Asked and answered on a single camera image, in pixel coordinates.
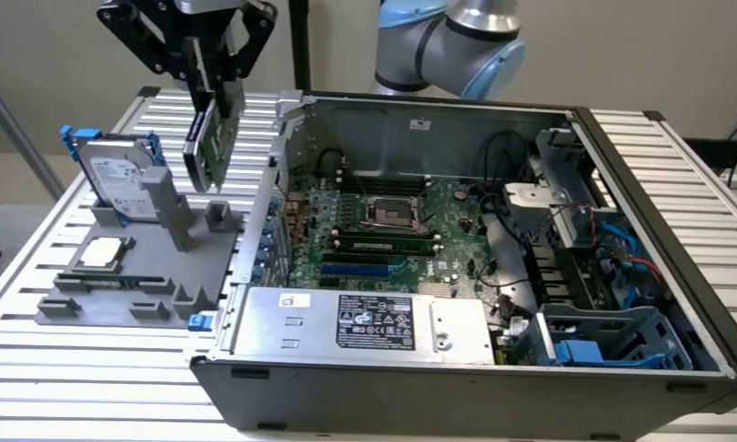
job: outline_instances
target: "gray wall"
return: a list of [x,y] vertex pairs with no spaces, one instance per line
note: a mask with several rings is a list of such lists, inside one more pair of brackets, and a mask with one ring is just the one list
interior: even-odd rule
[[[0,0],[0,91],[45,152],[61,124],[111,128],[153,75],[95,18],[100,0]],[[287,1],[247,90],[292,87]],[[506,100],[660,110],[683,134],[737,119],[737,0],[522,0],[526,66]],[[368,89],[379,0],[312,0],[318,89]],[[9,150],[0,134],[0,150]]]

